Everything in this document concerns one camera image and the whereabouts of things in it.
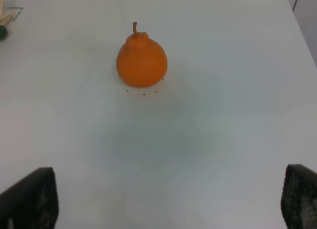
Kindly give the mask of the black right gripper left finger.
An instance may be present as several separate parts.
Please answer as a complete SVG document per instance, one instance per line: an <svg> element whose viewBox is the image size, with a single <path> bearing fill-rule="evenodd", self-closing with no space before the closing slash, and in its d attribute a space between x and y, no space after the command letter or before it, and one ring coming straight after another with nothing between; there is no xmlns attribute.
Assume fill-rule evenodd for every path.
<svg viewBox="0 0 317 229"><path fill-rule="evenodd" d="M59 215L55 173L38 168L0 194L2 229L53 229Z"/></svg>

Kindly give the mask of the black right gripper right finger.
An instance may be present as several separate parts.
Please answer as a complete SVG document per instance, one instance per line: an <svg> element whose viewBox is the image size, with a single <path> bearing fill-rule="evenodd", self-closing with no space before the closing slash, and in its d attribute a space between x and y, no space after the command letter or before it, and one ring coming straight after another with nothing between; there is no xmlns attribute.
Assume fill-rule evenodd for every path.
<svg viewBox="0 0 317 229"><path fill-rule="evenodd" d="M300 165L288 165L280 201L288 229L317 227L317 173Z"/></svg>

